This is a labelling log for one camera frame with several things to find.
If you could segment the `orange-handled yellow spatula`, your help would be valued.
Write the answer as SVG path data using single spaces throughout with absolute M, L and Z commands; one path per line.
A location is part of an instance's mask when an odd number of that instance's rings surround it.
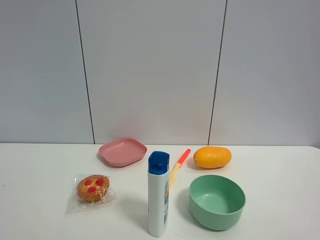
M 189 156 L 189 154 L 191 153 L 190 149 L 187 149 L 182 156 L 179 158 L 179 160 L 175 163 L 173 169 L 170 172 L 170 176 L 169 176 L 169 186 L 172 187 L 175 183 L 175 178 L 176 178 L 176 173 L 177 171 L 181 168 L 181 166 L 183 165 L 184 161 L 186 160 L 186 158 Z

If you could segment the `white bottle with blue cap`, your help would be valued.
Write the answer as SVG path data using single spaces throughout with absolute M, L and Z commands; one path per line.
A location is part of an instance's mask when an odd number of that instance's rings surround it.
M 161 237 L 167 227 L 169 212 L 170 155 L 154 151 L 148 158 L 148 232 Z

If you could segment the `plastic-wrapped muffin with red topping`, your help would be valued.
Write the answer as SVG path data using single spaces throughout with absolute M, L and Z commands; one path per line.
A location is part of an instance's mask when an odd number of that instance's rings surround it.
M 109 176 L 103 174 L 79 174 L 73 181 L 71 194 L 67 199 L 65 214 L 74 214 L 97 209 L 116 199 Z

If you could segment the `pink square plate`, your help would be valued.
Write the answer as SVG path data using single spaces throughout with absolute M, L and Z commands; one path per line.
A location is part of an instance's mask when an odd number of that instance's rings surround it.
M 102 145 L 98 153 L 111 166 L 121 168 L 140 161 L 147 147 L 132 138 L 121 138 Z

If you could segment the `green bowl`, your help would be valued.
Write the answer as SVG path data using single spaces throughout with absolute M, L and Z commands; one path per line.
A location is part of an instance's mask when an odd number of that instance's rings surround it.
M 214 231 L 235 226 L 246 205 L 242 188 L 219 175 L 203 175 L 189 185 L 189 209 L 194 219 Z

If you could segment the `yellow mango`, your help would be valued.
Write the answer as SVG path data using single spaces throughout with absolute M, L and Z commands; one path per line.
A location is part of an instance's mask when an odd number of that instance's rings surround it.
M 194 163 L 204 169 L 223 168 L 232 159 L 229 149 L 217 146 L 205 146 L 198 149 L 193 155 Z

